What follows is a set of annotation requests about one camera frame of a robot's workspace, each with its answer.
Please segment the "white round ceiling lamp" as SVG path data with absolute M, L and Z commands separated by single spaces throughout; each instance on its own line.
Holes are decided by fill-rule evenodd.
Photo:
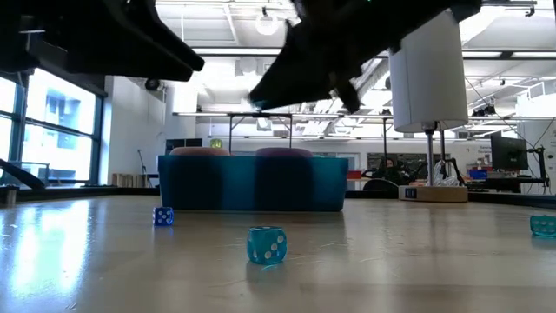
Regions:
M 273 35 L 278 30 L 278 27 L 279 20 L 277 16 L 260 14 L 255 19 L 255 29 L 264 36 Z

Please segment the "small teal translucent die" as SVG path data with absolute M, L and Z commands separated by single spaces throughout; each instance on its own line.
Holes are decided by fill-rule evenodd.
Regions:
M 556 238 L 556 216 L 531 216 L 530 230 L 534 236 Z
M 273 265 L 281 263 L 288 252 L 288 240 L 283 228 L 256 226 L 248 230 L 247 256 L 252 263 Z

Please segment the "small blue translucent die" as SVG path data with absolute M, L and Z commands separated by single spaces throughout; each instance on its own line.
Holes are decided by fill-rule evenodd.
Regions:
M 174 210 L 170 207 L 155 207 L 153 209 L 153 224 L 155 226 L 170 226 L 174 222 Z

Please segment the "person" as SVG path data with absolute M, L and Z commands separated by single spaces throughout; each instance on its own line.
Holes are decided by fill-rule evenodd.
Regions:
M 397 185 L 404 185 L 406 183 L 406 178 L 391 158 L 383 160 L 379 169 L 373 174 L 373 178 L 382 178 Z

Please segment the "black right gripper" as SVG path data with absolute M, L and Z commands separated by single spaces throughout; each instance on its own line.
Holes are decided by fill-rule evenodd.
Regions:
M 259 109 L 339 97 L 349 113 L 361 107 L 351 79 L 383 50 L 442 13 L 459 23 L 481 9 L 481 0 L 295 0 L 301 22 L 286 22 L 281 52 L 249 101 Z

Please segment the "white shade wooden base lamp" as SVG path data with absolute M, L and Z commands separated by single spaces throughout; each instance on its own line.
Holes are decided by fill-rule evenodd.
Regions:
M 443 10 L 389 55 L 394 130 L 427 138 L 427 185 L 399 187 L 402 201 L 465 203 L 465 186 L 434 183 L 434 133 L 468 123 L 460 27 Z

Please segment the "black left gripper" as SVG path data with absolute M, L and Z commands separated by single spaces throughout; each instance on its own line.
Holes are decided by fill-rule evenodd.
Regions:
M 118 28 L 124 6 L 156 43 Z M 188 81 L 204 66 L 160 19 L 156 0 L 0 0 L 0 71 L 37 67 L 44 54 L 33 43 L 65 52 L 67 70 L 75 73 Z

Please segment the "black computer monitor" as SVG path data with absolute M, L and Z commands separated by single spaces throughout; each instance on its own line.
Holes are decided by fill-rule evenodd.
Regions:
M 491 135 L 492 164 L 496 170 L 527 170 L 526 141 Z

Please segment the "large pink foam die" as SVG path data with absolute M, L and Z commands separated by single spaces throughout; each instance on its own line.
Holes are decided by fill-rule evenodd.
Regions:
M 230 152 L 224 148 L 211 147 L 178 147 L 169 153 L 171 156 L 189 156 L 189 157 L 229 157 Z

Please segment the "teal plastic tray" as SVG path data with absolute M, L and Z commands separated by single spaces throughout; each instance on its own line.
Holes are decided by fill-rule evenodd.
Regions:
M 344 158 L 159 156 L 157 168 L 175 210 L 336 212 L 348 183 Z

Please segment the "large purple foam die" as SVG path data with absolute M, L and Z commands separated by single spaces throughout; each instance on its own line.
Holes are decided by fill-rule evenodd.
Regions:
M 257 157 L 313 157 L 309 150 L 297 148 L 269 147 L 261 148 L 255 152 Z

